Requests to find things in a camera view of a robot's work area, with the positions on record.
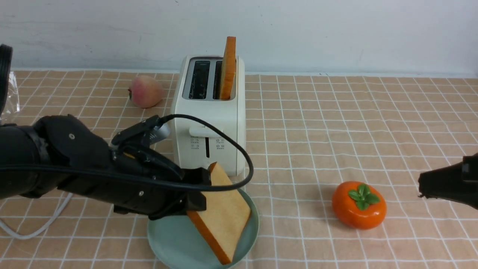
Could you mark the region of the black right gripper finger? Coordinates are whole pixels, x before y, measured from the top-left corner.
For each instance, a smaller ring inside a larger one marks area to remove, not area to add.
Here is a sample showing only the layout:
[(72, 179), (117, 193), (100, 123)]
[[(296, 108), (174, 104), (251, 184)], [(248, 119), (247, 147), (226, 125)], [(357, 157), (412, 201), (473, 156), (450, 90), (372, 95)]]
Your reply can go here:
[(460, 163), (423, 172), (418, 178), (420, 198), (435, 198), (478, 209), (478, 154)]

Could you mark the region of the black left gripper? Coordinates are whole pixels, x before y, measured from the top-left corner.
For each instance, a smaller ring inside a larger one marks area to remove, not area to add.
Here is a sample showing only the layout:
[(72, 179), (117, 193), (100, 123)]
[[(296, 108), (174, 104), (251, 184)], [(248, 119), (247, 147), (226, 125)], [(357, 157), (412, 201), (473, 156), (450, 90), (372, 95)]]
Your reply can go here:
[(212, 186), (206, 168), (181, 170), (150, 146), (138, 143), (108, 145), (72, 115), (43, 117), (34, 124), (34, 131), (49, 155), (41, 158), (49, 168), (34, 189), (36, 196), (59, 189), (111, 203), (115, 213), (136, 213), (151, 220), (207, 209), (201, 192), (164, 187), (165, 182), (181, 181), (188, 187)]

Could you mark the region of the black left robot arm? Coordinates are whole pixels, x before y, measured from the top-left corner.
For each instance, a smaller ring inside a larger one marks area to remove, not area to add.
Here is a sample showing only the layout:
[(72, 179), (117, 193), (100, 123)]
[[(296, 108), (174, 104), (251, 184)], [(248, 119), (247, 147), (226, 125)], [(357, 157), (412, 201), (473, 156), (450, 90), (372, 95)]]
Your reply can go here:
[(169, 133), (156, 115), (119, 132), (111, 145), (70, 114), (45, 116), (31, 126), (2, 125), (1, 198), (38, 199), (58, 189), (151, 220), (205, 211), (200, 191), (164, 187), (211, 185), (205, 168), (182, 169), (150, 148)]

